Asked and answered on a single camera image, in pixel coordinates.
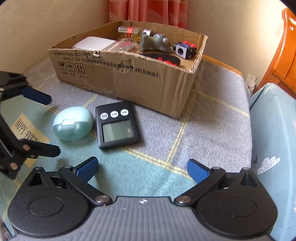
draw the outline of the orange wooden furniture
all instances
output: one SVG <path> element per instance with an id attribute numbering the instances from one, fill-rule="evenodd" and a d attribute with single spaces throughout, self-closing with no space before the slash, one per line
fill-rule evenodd
<path id="1" fill-rule="evenodd" d="M 258 91 L 268 82 L 279 85 L 292 97 L 296 97 L 296 16 L 288 9 L 282 11 L 284 33 L 279 47 L 263 79 L 255 88 Z"/>

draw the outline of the box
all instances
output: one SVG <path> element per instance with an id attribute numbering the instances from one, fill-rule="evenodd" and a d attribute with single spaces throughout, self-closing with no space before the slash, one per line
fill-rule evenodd
<path id="1" fill-rule="evenodd" d="M 120 25 L 163 33 L 171 47 L 177 42 L 188 41 L 197 46 L 197 54 L 193 59 L 181 59 L 182 67 L 175 67 L 125 51 L 71 49 L 88 36 L 116 39 Z M 170 25 L 115 21 L 69 37 L 48 51 L 59 80 L 178 118 L 197 74 L 206 40 L 206 35 Z"/>

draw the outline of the beige wall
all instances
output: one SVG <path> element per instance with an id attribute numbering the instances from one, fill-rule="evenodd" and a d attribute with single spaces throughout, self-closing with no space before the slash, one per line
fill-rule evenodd
<path id="1" fill-rule="evenodd" d="M 108 0 L 6 0 L 0 6 L 0 70 L 24 73 L 56 43 L 108 20 Z"/>
<path id="2" fill-rule="evenodd" d="M 209 36 L 205 54 L 261 79 L 279 45 L 279 0 L 189 0 L 187 28 Z"/>

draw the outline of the gray toy figure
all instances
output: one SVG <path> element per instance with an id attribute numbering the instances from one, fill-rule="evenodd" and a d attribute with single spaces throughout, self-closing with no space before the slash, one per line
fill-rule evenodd
<path id="1" fill-rule="evenodd" d="M 140 40 L 140 50 L 143 52 L 150 48 L 165 53 L 172 53 L 170 41 L 163 34 L 154 34 L 153 37 L 150 37 L 143 32 Z"/>

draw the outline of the curtain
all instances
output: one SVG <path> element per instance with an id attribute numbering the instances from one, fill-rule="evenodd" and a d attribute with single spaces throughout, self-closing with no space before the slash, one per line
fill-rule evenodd
<path id="1" fill-rule="evenodd" d="M 188 0 L 109 0 L 110 21 L 164 23 L 186 28 Z"/>

